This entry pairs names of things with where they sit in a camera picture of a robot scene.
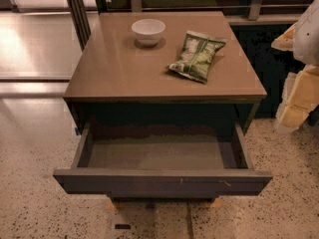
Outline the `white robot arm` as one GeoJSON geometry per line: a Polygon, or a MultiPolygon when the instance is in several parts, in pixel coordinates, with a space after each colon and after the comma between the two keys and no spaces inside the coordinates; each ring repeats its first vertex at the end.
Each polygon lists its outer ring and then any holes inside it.
{"type": "Polygon", "coordinates": [[[275,130],[291,133],[319,106],[319,0],[314,0],[271,47],[292,52],[293,58],[305,65],[300,72],[288,74],[275,116],[275,130]]]}

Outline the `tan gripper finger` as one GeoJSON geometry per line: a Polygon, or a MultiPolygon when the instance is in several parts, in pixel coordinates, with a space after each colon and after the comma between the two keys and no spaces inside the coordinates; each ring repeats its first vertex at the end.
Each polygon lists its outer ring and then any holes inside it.
{"type": "Polygon", "coordinates": [[[277,37],[271,47],[280,51],[293,51],[293,38],[297,23],[292,24],[282,35],[277,37]]]}

